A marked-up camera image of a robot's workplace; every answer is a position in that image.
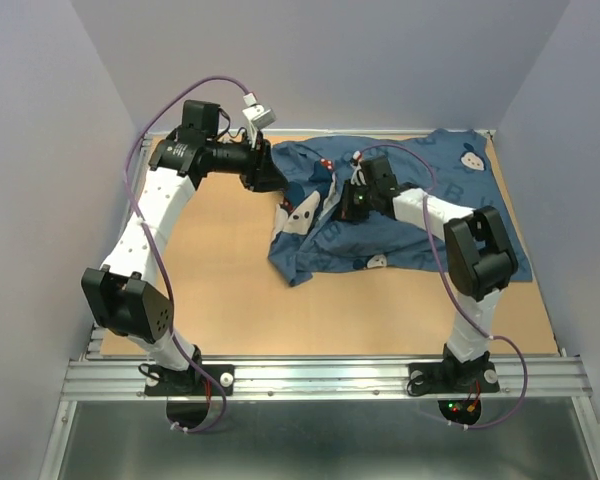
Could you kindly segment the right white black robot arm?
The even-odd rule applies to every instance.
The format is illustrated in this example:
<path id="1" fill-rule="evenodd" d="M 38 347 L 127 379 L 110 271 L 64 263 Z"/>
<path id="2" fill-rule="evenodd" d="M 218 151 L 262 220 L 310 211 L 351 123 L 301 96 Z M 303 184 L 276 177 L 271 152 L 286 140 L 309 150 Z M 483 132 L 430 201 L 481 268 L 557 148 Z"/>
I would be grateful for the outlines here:
<path id="1" fill-rule="evenodd" d="M 435 262 L 456 310 L 452 332 L 441 361 L 409 364 L 408 394 L 497 392 L 491 327 L 500 297 L 518 270 L 498 210 L 455 205 L 413 184 L 400 184 L 384 156 L 364 159 L 355 153 L 352 163 L 335 219 L 356 222 L 377 212 L 424 230 L 429 242 L 443 242 L 446 252 Z"/>

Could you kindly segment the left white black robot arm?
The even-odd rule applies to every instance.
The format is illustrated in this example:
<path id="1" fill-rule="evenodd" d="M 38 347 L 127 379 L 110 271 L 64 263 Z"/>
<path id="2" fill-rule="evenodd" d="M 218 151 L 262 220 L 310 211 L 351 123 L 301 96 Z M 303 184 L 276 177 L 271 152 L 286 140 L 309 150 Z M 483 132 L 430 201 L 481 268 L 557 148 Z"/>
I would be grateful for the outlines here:
<path id="1" fill-rule="evenodd" d="M 118 243 L 99 268 L 86 269 L 81 278 L 97 325 L 140 346 L 158 365 L 155 379 L 168 380 L 182 394 L 202 384 L 201 353 L 175 330 L 172 292 L 156 286 L 178 217 L 210 173 L 235 174 L 257 193 L 286 186 L 262 134 L 275 115 L 253 93 L 244 102 L 246 132 L 239 142 L 221 141 L 218 104 L 184 103 L 180 125 L 149 160 L 142 193 L 131 197 L 132 213 Z"/>

